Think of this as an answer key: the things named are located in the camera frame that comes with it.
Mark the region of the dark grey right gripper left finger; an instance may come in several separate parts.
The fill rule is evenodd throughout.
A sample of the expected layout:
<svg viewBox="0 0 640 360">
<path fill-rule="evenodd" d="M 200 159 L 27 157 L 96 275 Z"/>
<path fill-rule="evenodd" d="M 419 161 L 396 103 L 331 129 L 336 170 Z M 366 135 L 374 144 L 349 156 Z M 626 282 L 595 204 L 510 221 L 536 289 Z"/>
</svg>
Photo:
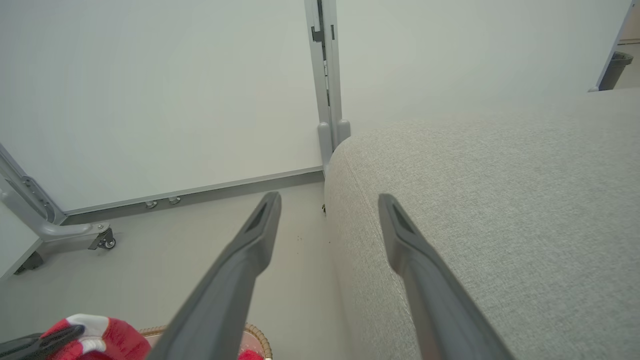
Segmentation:
<svg viewBox="0 0 640 360">
<path fill-rule="evenodd" d="M 235 360 L 256 279 L 269 266 L 282 198 L 266 193 L 148 354 L 149 360 Z"/>
</svg>

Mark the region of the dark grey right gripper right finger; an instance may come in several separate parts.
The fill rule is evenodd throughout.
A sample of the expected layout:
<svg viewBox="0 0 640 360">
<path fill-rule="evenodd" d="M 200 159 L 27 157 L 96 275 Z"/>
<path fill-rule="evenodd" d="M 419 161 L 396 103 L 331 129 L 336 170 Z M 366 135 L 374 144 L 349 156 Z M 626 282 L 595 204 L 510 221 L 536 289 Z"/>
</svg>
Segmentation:
<svg viewBox="0 0 640 360">
<path fill-rule="evenodd" d="M 399 201 L 382 193 L 378 210 L 386 257 L 403 280 L 423 360 L 512 360 L 501 337 Z"/>
</svg>

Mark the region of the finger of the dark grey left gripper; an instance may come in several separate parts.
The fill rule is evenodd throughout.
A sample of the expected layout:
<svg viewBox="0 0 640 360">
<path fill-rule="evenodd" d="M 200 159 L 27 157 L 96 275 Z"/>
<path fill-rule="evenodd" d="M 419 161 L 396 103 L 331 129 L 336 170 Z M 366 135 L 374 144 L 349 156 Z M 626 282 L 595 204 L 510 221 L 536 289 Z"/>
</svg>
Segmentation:
<svg viewBox="0 0 640 360">
<path fill-rule="evenodd" d="M 45 360 L 61 348 L 78 339 L 85 332 L 84 325 L 73 325 L 50 335 L 32 333 L 0 344 L 2 360 Z"/>
</svg>

